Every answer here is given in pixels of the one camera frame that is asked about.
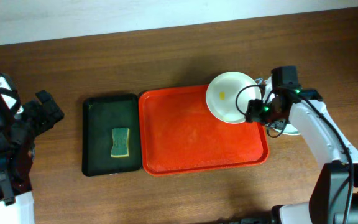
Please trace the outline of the light green plate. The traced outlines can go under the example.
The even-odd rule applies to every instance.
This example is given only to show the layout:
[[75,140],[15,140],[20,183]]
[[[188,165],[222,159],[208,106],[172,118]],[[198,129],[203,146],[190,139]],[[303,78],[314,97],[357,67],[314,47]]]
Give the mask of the light green plate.
[[284,122],[273,123],[272,128],[276,132],[284,134],[284,135],[289,135],[289,136],[300,135],[300,132],[292,124],[285,124]]

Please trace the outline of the white plate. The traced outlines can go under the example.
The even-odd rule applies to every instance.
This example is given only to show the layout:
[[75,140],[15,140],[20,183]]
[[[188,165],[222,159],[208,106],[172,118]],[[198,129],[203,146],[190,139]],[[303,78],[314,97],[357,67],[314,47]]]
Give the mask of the white plate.
[[[225,92],[225,99],[219,93]],[[241,72],[225,72],[215,77],[206,90],[206,104],[211,114],[229,124],[244,123],[249,100],[262,94],[253,78]]]

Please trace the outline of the green and yellow sponge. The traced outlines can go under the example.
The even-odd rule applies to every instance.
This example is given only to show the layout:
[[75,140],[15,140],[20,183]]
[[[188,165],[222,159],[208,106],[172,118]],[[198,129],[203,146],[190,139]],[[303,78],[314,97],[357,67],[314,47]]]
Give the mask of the green and yellow sponge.
[[114,128],[112,133],[112,158],[129,157],[129,128]]

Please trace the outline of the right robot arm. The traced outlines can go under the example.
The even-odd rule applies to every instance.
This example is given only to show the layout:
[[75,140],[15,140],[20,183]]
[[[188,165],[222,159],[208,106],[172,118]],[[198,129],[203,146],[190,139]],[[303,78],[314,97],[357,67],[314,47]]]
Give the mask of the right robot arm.
[[321,172],[307,202],[277,205],[272,223],[358,223],[358,150],[330,117],[323,97],[304,89],[294,66],[277,67],[262,85],[261,100],[248,102],[245,118],[301,134]]

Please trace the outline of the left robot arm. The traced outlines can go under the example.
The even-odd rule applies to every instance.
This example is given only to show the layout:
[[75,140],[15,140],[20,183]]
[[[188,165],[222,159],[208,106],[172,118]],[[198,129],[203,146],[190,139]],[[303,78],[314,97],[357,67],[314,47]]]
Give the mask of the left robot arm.
[[35,222],[29,177],[35,139],[64,118],[49,92],[35,95],[22,103],[10,76],[0,73],[0,223]]

